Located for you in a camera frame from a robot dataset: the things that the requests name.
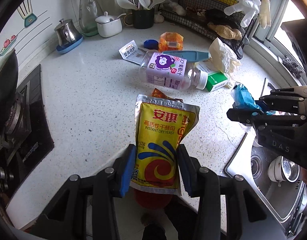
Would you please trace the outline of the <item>dark green utensil mug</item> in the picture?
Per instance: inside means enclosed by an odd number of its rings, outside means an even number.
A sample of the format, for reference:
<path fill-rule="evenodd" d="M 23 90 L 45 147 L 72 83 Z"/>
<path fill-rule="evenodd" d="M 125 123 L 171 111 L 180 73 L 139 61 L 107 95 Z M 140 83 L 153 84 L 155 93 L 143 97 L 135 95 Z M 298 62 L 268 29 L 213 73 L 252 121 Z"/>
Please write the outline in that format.
<path fill-rule="evenodd" d="M 154 25 L 154 8 L 150 10 L 132 10 L 125 15 L 123 22 L 136 29 L 149 29 Z"/>

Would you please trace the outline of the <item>ginger root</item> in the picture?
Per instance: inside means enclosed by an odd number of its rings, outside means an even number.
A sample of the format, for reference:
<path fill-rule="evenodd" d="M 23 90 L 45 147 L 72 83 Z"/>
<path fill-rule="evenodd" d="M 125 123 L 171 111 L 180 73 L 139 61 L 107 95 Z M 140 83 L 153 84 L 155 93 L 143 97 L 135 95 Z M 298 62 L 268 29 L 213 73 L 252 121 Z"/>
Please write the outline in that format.
<path fill-rule="evenodd" d="M 227 40 L 242 40 L 242 34 L 239 29 L 232 29 L 229 25 L 216 25 L 212 22 L 209 22 L 207 26 L 222 38 Z"/>

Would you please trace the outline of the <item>red chili sauce sachet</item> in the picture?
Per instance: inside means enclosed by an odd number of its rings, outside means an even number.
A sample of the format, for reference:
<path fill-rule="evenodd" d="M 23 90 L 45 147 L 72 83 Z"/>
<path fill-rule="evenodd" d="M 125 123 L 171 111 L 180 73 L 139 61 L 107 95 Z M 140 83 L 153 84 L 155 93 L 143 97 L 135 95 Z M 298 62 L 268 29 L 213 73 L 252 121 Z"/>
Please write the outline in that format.
<path fill-rule="evenodd" d="M 183 103 L 182 99 L 177 99 L 177 98 L 171 98 L 169 96 L 167 96 L 166 94 L 164 94 L 163 92 L 161 92 L 159 89 L 155 88 L 151 94 L 152 97 L 155 98 L 161 98 L 161 99 L 166 99 L 166 100 L 172 100 L 172 101 L 177 101 L 177 102 L 181 102 Z"/>

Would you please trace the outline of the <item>red trash bin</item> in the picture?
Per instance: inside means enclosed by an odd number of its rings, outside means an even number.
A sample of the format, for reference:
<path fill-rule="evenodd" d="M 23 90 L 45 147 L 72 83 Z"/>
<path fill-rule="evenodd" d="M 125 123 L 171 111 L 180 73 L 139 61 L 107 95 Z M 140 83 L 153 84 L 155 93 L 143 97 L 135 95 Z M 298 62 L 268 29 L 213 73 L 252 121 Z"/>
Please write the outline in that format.
<path fill-rule="evenodd" d="M 149 193 L 134 189 L 135 201 L 148 210 L 159 210 L 165 208 L 173 198 L 173 194 Z"/>

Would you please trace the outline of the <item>stainless steel sink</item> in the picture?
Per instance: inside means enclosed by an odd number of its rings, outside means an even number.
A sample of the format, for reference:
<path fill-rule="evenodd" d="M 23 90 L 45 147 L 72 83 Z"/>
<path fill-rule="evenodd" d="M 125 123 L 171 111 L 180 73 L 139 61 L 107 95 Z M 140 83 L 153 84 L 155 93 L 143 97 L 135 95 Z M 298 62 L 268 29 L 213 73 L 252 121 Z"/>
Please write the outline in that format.
<path fill-rule="evenodd" d="M 224 168 L 226 175 L 241 175 L 293 239 L 307 223 L 307 187 L 293 162 L 257 145 L 253 132 L 245 133 Z"/>

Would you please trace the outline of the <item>blue saucer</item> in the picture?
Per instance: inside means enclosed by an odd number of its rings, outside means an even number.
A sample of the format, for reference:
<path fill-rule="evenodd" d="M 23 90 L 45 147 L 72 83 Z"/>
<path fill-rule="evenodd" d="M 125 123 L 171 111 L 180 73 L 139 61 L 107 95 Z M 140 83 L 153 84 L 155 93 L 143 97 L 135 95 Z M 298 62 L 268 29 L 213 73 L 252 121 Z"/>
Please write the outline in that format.
<path fill-rule="evenodd" d="M 69 51 L 73 50 L 74 48 L 76 48 L 77 46 L 79 46 L 81 44 L 81 42 L 83 41 L 84 37 L 82 36 L 79 40 L 77 40 L 76 42 L 70 44 L 69 46 L 67 46 L 66 48 L 62 48 L 61 46 L 57 45 L 56 47 L 56 51 L 59 54 L 66 54 Z"/>

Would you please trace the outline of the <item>glass carafe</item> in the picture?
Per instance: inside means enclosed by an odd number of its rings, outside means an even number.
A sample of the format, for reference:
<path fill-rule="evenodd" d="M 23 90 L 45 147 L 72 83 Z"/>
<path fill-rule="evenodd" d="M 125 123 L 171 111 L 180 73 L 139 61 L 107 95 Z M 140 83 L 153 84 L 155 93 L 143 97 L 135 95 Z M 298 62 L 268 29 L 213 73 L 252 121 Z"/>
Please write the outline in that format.
<path fill-rule="evenodd" d="M 79 0 L 79 26 L 85 36 L 97 35 L 98 6 L 96 0 Z"/>

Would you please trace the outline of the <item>steel wool scourer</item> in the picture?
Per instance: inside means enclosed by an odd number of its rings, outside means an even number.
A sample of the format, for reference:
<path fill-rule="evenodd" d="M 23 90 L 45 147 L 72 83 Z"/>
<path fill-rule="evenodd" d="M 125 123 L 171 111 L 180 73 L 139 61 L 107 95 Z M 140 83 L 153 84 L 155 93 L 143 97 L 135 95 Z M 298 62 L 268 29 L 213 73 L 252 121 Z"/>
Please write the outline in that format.
<path fill-rule="evenodd" d="M 287 55 L 282 60 L 282 64 L 289 70 L 290 73 L 292 73 L 297 79 L 301 78 L 301 75 L 303 74 L 303 71 L 301 70 L 298 63 L 292 61 L 290 57 Z"/>

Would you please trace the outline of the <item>steel oil pot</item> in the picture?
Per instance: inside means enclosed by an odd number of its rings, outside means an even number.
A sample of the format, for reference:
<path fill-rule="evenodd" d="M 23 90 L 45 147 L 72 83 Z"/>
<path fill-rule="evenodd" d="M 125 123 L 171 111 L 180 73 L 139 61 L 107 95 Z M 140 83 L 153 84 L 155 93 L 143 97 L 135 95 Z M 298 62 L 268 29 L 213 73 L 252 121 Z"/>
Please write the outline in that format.
<path fill-rule="evenodd" d="M 59 46 L 62 48 L 66 48 L 82 37 L 81 33 L 74 26 L 72 19 L 61 19 L 54 28 L 54 31 L 58 37 Z"/>

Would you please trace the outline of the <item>blue bottle cap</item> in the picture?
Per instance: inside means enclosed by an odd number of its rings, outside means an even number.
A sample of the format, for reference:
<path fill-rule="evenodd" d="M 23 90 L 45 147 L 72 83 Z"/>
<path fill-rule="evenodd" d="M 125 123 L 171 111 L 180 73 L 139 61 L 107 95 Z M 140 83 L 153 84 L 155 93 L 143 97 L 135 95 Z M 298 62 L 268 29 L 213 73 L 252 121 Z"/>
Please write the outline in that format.
<path fill-rule="evenodd" d="M 158 41 L 153 39 L 146 40 L 143 43 L 143 47 L 149 50 L 158 50 L 158 45 L 159 45 Z"/>

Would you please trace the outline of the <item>white sugar bowl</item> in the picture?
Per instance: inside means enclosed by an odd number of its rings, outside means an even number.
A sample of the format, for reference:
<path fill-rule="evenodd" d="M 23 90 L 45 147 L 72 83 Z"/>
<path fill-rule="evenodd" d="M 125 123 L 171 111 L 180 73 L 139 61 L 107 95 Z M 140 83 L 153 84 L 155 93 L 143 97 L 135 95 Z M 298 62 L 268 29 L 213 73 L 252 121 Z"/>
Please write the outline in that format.
<path fill-rule="evenodd" d="M 119 16 L 109 15 L 107 11 L 102 16 L 95 19 L 97 23 L 98 34 L 101 37 L 108 38 L 115 36 L 122 32 L 121 17 L 126 14 L 120 14 Z"/>

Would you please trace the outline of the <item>black wok with lid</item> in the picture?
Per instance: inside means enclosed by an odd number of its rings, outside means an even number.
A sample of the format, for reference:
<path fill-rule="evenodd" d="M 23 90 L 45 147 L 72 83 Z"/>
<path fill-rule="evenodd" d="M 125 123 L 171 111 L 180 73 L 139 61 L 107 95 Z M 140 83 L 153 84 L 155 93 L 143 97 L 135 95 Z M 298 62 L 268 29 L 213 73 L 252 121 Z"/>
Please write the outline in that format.
<path fill-rule="evenodd" d="M 18 61 L 15 49 L 8 52 L 0 62 L 0 111 L 12 103 L 18 80 Z"/>

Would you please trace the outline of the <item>blue wrapper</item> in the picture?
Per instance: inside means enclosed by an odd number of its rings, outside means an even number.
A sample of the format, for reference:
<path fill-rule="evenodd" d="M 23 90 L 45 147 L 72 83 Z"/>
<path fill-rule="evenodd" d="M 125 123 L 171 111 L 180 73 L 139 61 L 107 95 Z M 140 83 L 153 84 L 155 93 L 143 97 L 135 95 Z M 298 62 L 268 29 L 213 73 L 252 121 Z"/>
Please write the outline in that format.
<path fill-rule="evenodd" d="M 242 83 L 236 82 L 231 94 L 234 99 L 233 108 L 261 110 L 261 107 L 256 104 L 249 90 Z"/>

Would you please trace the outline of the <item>green white medicine box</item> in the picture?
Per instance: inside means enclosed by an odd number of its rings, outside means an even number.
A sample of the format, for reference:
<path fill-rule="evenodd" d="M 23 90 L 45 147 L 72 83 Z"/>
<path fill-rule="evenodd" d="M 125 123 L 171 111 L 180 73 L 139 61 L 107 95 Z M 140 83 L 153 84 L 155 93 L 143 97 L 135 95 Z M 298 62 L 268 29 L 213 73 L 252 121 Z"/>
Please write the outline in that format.
<path fill-rule="evenodd" d="M 225 86 L 228 82 L 227 77 L 222 72 L 210 72 L 208 74 L 205 90 L 212 92 Z"/>

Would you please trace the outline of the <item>white sachet packet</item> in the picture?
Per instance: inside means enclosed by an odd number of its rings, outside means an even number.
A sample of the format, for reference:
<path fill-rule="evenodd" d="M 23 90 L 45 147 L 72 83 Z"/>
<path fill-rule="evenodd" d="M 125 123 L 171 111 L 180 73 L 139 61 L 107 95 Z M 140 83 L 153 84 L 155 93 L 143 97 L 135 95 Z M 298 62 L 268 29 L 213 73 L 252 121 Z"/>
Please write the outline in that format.
<path fill-rule="evenodd" d="M 136 42 L 132 40 L 120 48 L 119 53 L 123 60 L 140 65 L 147 52 L 138 48 Z"/>

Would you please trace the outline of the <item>black gas stove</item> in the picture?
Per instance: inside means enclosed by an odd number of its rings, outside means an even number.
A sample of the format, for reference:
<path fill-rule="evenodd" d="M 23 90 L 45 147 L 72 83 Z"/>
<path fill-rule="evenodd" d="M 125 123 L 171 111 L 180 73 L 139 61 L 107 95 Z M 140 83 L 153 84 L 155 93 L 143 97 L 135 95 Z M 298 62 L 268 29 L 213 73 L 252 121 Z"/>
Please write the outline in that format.
<path fill-rule="evenodd" d="M 10 116 L 0 136 L 0 202 L 11 198 L 54 148 L 41 89 L 41 66 L 37 65 L 18 85 Z"/>

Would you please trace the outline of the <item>purple grape juice bottle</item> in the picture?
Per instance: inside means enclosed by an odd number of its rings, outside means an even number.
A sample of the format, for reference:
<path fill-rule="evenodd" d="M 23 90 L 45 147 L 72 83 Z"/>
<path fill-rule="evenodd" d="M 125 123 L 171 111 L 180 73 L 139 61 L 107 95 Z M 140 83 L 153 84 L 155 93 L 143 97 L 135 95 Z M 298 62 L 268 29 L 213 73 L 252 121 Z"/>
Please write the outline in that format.
<path fill-rule="evenodd" d="M 188 90 L 191 87 L 203 90 L 208 81 L 208 73 L 200 70 L 197 63 L 158 52 L 146 53 L 139 68 L 139 76 L 143 82 L 175 90 Z"/>

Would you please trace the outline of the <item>teal scrub brush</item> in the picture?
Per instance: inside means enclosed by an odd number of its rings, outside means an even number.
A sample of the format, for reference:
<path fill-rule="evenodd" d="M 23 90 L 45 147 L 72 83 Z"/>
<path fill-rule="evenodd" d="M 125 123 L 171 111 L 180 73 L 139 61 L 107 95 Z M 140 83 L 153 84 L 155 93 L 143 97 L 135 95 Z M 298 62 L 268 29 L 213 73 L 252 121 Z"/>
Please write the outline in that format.
<path fill-rule="evenodd" d="M 201 52 L 194 50 L 168 50 L 163 51 L 162 53 L 186 59 L 188 62 L 191 63 L 205 61 L 210 58 L 209 52 Z"/>

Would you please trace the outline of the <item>yellow yeast packet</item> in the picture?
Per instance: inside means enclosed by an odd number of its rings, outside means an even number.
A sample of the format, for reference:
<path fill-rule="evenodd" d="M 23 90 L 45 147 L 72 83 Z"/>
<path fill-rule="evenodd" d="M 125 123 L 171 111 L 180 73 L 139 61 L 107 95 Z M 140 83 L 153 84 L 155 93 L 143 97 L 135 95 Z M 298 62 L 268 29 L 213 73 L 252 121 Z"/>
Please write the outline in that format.
<path fill-rule="evenodd" d="M 138 95 L 135 105 L 136 162 L 131 186 L 139 191 L 178 194 L 177 148 L 196 126 L 200 107 Z"/>

